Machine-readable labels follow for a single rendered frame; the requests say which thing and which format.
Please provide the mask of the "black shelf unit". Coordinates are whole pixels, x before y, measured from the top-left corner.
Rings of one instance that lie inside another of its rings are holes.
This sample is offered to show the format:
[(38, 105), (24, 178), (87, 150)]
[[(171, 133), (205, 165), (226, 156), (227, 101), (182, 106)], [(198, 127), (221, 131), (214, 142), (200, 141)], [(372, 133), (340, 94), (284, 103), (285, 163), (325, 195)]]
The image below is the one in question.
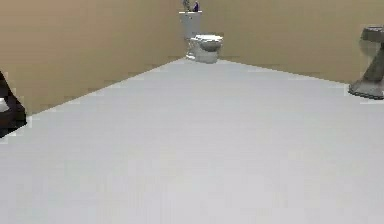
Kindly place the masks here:
[(0, 71), (0, 138), (26, 124), (26, 110)]

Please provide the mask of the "grey pedestal sink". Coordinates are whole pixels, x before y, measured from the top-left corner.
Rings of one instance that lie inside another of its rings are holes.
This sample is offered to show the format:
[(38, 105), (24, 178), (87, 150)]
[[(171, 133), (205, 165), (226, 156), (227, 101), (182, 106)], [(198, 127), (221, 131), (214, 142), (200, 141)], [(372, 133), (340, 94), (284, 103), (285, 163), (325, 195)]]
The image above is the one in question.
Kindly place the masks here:
[(380, 47), (362, 78), (351, 83), (348, 87), (348, 92), (363, 98), (384, 100), (384, 92), (381, 87), (381, 83), (384, 80), (384, 25), (365, 26), (360, 40), (379, 44)]

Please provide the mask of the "white toilet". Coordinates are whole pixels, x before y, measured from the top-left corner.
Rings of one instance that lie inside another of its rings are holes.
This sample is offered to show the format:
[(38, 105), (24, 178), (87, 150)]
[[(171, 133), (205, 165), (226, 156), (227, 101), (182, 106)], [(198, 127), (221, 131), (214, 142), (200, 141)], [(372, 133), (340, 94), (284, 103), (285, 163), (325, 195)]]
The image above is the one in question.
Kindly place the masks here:
[(183, 39), (187, 44), (185, 57), (195, 62), (216, 63), (223, 45), (223, 37), (201, 32), (201, 11), (181, 11), (178, 15), (183, 29)]

